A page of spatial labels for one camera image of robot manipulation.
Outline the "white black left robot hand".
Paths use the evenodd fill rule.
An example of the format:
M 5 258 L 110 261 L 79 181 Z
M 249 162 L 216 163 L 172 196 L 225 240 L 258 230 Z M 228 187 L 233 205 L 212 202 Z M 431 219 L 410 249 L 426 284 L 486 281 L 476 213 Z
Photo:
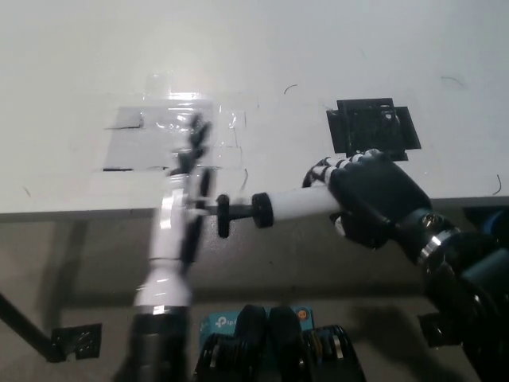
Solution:
M 163 181 L 160 207 L 154 212 L 148 274 L 134 298 L 143 314 L 167 314 L 192 301 L 188 270 L 196 257 L 214 170 L 200 162 L 208 152 L 212 129 L 194 114 L 174 149 L 174 164 Z

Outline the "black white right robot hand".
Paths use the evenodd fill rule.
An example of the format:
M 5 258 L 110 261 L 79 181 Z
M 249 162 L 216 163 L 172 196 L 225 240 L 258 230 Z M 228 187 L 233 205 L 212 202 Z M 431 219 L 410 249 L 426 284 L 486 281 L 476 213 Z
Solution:
M 326 185 L 340 205 L 331 221 L 346 239 L 378 249 L 393 240 L 416 263 L 427 245 L 439 246 L 459 232 L 433 211 L 425 192 L 387 154 L 372 149 L 334 162 L 324 158 L 302 186 Z

